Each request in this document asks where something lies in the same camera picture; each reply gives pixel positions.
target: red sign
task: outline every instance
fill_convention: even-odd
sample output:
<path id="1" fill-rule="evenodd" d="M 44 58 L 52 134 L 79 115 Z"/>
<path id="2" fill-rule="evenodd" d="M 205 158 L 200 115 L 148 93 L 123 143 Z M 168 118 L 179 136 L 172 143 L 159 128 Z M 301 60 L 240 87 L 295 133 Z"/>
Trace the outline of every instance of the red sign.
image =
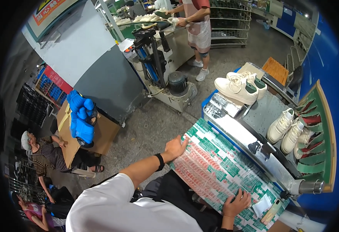
<path id="1" fill-rule="evenodd" d="M 64 1 L 65 0 L 46 0 L 42 2 L 38 10 L 33 14 L 37 25 L 41 25 L 42 21 Z"/>
<path id="2" fill-rule="evenodd" d="M 70 91 L 73 90 L 73 87 L 66 83 L 66 81 L 64 81 L 64 79 L 61 78 L 49 65 L 47 65 L 44 70 L 44 74 L 66 94 L 69 94 Z"/>

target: green brush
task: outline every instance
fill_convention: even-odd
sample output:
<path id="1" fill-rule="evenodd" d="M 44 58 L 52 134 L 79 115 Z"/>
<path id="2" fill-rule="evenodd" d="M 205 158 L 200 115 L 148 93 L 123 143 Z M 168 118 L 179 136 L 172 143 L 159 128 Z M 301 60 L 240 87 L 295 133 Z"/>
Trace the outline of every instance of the green brush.
<path id="1" fill-rule="evenodd" d="M 166 12 L 157 11 L 157 12 L 154 12 L 154 14 L 156 14 L 159 17 L 162 17 L 163 19 L 168 19 L 169 17 L 171 17 L 171 15 L 166 14 Z"/>

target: phone case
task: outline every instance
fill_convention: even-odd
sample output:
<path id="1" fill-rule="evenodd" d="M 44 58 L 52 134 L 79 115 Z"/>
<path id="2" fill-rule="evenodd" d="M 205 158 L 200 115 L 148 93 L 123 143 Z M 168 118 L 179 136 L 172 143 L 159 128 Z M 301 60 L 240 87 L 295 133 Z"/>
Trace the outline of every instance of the phone case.
<path id="1" fill-rule="evenodd" d="M 267 225 L 276 215 L 280 207 L 282 206 L 282 201 L 277 199 L 274 204 L 271 206 L 266 215 L 261 219 L 261 222 Z"/>

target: striped shirt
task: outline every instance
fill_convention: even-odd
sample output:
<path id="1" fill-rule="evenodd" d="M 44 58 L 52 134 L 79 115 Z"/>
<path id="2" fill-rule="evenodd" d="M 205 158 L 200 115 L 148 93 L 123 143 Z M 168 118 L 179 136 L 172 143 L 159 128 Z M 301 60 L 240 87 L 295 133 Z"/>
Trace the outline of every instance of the striped shirt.
<path id="1" fill-rule="evenodd" d="M 45 143 L 52 143 L 51 136 L 46 136 L 37 139 L 37 144 L 39 144 L 38 151 L 32 154 L 32 161 L 34 164 L 34 168 L 36 169 L 38 176 L 43 176 L 46 173 L 46 169 L 54 170 L 55 166 L 52 164 L 51 160 L 47 159 L 44 155 L 42 155 L 42 148 Z"/>
<path id="2" fill-rule="evenodd" d="M 135 4 L 135 5 L 129 7 L 128 14 L 132 19 L 134 19 L 134 18 L 136 18 L 136 16 L 146 15 L 147 12 L 144 10 L 144 7 L 141 4 L 138 3 L 138 4 Z"/>

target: sandal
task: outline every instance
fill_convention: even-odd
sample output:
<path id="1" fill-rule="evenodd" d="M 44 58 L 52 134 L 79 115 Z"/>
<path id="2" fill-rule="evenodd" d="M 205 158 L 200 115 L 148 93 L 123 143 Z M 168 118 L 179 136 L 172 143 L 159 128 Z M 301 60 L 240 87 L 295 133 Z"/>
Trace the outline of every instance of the sandal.
<path id="1" fill-rule="evenodd" d="M 93 172 L 103 172 L 104 170 L 105 167 L 103 165 L 95 165 L 95 170 Z"/>

